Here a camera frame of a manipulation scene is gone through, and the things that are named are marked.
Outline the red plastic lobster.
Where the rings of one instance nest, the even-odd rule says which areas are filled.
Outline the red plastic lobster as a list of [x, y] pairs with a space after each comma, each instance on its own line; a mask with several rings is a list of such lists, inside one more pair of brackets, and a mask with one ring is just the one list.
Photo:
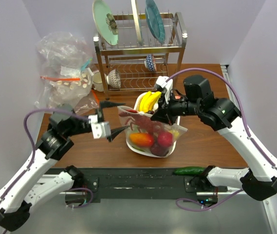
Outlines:
[[141, 114], [130, 114], [125, 121], [125, 125], [129, 125], [132, 131], [136, 128], [140, 133], [145, 131], [151, 135], [165, 130], [162, 123], [151, 121], [150, 117]]

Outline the clear polka dot zip bag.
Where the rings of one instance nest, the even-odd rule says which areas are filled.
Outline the clear polka dot zip bag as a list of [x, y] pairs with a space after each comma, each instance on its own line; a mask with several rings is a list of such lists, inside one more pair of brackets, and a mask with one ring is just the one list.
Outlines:
[[152, 121], [150, 114], [142, 114], [127, 106], [118, 107], [118, 115], [125, 130], [126, 144], [134, 152], [156, 158], [166, 158], [173, 153], [177, 140], [187, 132], [179, 125]]

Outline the small red strawberry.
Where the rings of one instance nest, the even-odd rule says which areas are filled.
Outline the small red strawberry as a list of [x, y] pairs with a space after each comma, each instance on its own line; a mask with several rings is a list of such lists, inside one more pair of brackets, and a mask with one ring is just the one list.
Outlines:
[[161, 132], [157, 137], [157, 143], [165, 148], [172, 146], [173, 144], [173, 134], [170, 132]]

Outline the orange red pepper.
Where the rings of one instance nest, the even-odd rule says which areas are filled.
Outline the orange red pepper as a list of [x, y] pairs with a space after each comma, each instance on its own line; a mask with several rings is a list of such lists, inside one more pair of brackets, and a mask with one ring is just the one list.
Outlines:
[[129, 139], [138, 147], [149, 148], [154, 144], [154, 137], [149, 133], [131, 133]]

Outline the dark red apple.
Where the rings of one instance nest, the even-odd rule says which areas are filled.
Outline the dark red apple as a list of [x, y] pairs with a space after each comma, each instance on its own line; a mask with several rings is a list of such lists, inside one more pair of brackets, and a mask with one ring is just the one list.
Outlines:
[[168, 154], [169, 150], [168, 148], [164, 148], [155, 143], [153, 146], [151, 146], [150, 152], [154, 156], [165, 157]]

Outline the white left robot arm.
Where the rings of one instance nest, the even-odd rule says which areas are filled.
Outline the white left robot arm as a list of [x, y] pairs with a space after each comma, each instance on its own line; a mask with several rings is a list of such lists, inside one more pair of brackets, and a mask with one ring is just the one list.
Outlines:
[[[93, 115], [79, 116], [69, 104], [58, 108], [41, 108], [29, 112], [23, 121], [25, 132], [32, 145], [32, 154], [23, 166], [0, 189], [0, 226], [5, 232], [19, 229], [35, 208], [61, 192], [85, 191], [90, 198], [80, 208], [93, 200], [93, 192], [86, 186], [84, 174], [75, 166], [66, 167], [51, 181], [36, 185], [38, 180], [73, 147], [71, 136], [92, 133], [93, 138], [113, 141], [126, 127], [111, 129], [105, 121], [103, 109], [120, 106], [120, 103], [102, 101]], [[40, 112], [50, 112], [47, 131], [34, 142], [27, 125], [28, 118]]]

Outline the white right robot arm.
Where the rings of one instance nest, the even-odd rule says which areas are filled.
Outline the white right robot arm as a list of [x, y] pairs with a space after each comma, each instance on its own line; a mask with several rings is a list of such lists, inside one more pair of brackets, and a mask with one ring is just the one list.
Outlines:
[[176, 99], [172, 80], [163, 76], [157, 78], [154, 87], [161, 96], [151, 120], [172, 125], [178, 116], [198, 116], [202, 123], [223, 136], [248, 165], [243, 169], [208, 166], [195, 182], [206, 192], [226, 186], [242, 189], [257, 201], [274, 196], [277, 158], [251, 136], [237, 106], [227, 98], [215, 98], [209, 81], [201, 75], [189, 76], [183, 84], [185, 96]]

